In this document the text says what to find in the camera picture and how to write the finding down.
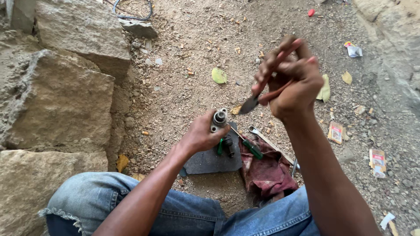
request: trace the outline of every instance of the black cable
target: black cable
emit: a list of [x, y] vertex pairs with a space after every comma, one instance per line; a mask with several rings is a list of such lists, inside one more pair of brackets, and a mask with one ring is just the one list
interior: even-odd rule
[[[149, 14], [146, 16], [146, 18], [138, 18], [135, 16], [122, 16], [122, 15], [117, 15], [117, 17], [119, 18], [128, 18], [128, 19], [134, 19], [134, 20], [138, 20], [138, 21], [147, 21], [148, 19], [150, 19], [150, 17], [152, 16], [152, 3], [150, 2], [150, 0], [147, 0], [149, 2]], [[115, 7], [117, 6], [118, 2], [120, 2], [120, 0], [116, 0], [114, 3], [114, 7], [112, 7], [112, 12], [116, 14], [115, 12]]]

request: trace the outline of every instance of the left hand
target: left hand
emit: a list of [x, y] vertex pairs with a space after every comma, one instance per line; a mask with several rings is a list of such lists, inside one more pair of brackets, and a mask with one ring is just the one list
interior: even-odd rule
[[210, 131], [211, 121], [216, 110], [209, 110], [204, 115], [194, 119], [188, 128], [187, 133], [179, 141], [179, 145], [186, 148], [186, 151], [194, 155], [196, 152], [207, 151], [216, 146], [220, 139], [226, 136], [231, 129], [227, 124], [216, 133]]

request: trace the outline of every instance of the wrench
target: wrench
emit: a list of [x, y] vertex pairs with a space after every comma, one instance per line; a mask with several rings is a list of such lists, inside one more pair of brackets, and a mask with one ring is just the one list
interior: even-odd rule
[[[284, 154], [284, 152], [278, 148], [276, 145], [274, 145], [269, 139], [267, 139], [262, 133], [260, 133], [257, 128], [250, 126], [248, 127], [248, 131], [258, 135], [260, 138], [262, 138], [266, 143], [268, 143], [268, 145], [270, 145], [272, 148], [274, 148], [274, 150], [281, 152], [283, 154], [283, 156], [286, 158], [286, 160], [290, 163], [291, 166], [294, 166], [294, 161], [292, 159], [290, 159], [288, 156], [286, 156]], [[300, 170], [300, 165], [296, 164], [296, 168]]]

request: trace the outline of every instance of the thigh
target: thigh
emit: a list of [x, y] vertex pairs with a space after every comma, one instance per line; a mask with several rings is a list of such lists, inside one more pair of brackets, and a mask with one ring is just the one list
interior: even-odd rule
[[320, 235], [313, 222], [305, 187], [291, 195], [258, 209], [235, 213], [220, 227], [217, 236], [316, 236]]
[[[39, 215], [58, 215], [89, 236], [138, 183], [116, 172], [81, 173], [66, 180]], [[192, 229], [195, 235], [213, 235], [219, 220], [224, 214], [218, 202], [170, 190], [150, 235], [189, 235]], [[47, 223], [49, 230], [54, 227], [51, 218]]]

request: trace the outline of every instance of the discarded packet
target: discarded packet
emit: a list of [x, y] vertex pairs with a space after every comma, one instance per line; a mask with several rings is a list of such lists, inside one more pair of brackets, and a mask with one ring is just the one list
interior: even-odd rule
[[343, 142], [343, 126], [337, 122], [330, 123], [330, 130], [328, 131], [328, 139], [341, 144]]
[[385, 152], [378, 149], [369, 150], [369, 165], [372, 168], [370, 172], [377, 178], [385, 178], [386, 160]]
[[349, 53], [349, 56], [354, 57], [362, 57], [362, 49], [360, 47], [356, 47], [354, 44], [352, 44], [350, 41], [347, 41], [344, 44], [345, 47], [347, 47], [347, 52]]

